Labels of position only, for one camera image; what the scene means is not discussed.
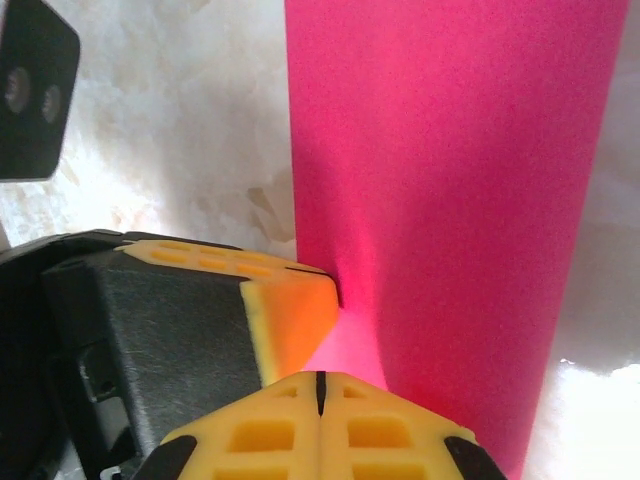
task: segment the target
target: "pink paper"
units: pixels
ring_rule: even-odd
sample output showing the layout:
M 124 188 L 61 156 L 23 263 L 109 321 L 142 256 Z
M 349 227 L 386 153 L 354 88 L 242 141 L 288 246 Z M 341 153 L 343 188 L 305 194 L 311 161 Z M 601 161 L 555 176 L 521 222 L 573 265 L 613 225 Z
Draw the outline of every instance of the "pink paper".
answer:
M 626 0 L 286 1 L 310 368 L 472 428 L 520 475 Z

